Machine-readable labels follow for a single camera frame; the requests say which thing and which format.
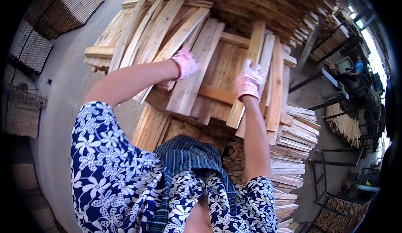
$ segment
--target gray floor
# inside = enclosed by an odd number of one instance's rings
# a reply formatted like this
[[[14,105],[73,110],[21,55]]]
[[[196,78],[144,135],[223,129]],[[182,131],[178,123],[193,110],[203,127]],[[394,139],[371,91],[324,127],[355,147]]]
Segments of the gray floor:
[[[54,215],[69,233],[81,232],[77,227],[71,198],[71,129],[85,93],[102,77],[100,73],[92,73],[90,66],[84,64],[83,51],[87,46],[94,44],[106,25],[119,12],[123,1],[105,0],[86,25],[52,40],[54,48],[37,80],[41,94],[49,99],[48,107],[41,114],[39,138],[32,141],[37,178]],[[308,63],[302,73],[297,75],[295,83],[312,75],[315,70],[317,68]],[[48,79],[52,80],[51,85],[47,84]],[[329,85],[323,80],[317,80],[290,94],[289,100],[309,108],[321,104],[321,96],[329,92],[331,92]],[[142,109],[143,107],[133,100],[115,108],[120,125],[129,138],[135,130]],[[324,125],[321,119],[323,112],[323,109],[316,112],[318,123],[322,125],[316,148],[347,147]],[[347,161],[350,157],[345,154],[334,154],[329,160]],[[329,167],[328,190],[340,191],[340,182],[348,171],[348,167]],[[310,165],[306,165],[306,174],[302,177],[303,187],[294,191],[299,195],[297,203],[300,206],[292,217],[298,222],[314,219],[319,210],[312,201],[314,185]]]

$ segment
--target blue shirt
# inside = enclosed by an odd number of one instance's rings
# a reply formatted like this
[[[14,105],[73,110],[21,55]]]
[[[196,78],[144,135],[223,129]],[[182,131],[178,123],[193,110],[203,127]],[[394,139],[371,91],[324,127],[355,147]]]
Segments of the blue shirt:
[[[156,154],[131,145],[111,106],[104,102],[83,105],[72,131],[71,157],[73,207],[84,233],[150,232],[166,190],[165,168]],[[202,195],[209,198],[214,232],[277,231],[268,177],[253,178],[244,189],[234,185],[234,210],[225,184],[214,170],[175,173],[164,233],[183,232]]]
[[[356,70],[356,72],[361,73],[361,71],[363,70],[363,62],[356,62],[356,65],[354,65],[354,69]]]

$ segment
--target worker in blue shirt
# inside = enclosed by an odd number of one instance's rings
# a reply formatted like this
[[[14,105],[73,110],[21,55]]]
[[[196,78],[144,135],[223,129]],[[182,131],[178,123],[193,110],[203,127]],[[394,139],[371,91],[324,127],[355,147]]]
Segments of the worker in blue shirt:
[[[362,61],[362,55],[357,56],[357,62],[354,65],[354,67],[348,67],[346,68],[346,72],[341,73],[336,75],[334,78],[338,81],[343,81],[343,80],[352,80],[356,81],[357,77],[361,74],[363,71],[364,64]]]

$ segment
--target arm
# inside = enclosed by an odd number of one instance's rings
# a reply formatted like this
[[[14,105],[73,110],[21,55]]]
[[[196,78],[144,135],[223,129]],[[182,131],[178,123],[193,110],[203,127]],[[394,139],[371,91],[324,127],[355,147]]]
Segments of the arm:
[[[93,85],[84,103],[102,101],[115,107],[151,85],[177,79],[179,74],[178,66],[171,59],[125,67],[104,76]]]
[[[242,98],[246,108],[246,134],[244,137],[245,174],[247,182],[254,177],[271,178],[271,157],[267,129],[259,107],[259,100],[251,95]]]

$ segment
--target hand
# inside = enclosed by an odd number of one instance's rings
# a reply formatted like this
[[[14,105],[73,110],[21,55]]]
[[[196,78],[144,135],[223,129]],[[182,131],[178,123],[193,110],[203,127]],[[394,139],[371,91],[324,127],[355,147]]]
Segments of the hand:
[[[201,64],[197,63],[193,57],[188,44],[184,44],[183,48],[171,58],[179,69],[179,76],[175,80],[185,79],[201,68]]]
[[[237,98],[240,101],[244,95],[250,95],[260,100],[258,89],[264,84],[266,77],[259,64],[250,67],[251,63],[251,59],[245,59],[243,70],[236,78]]]

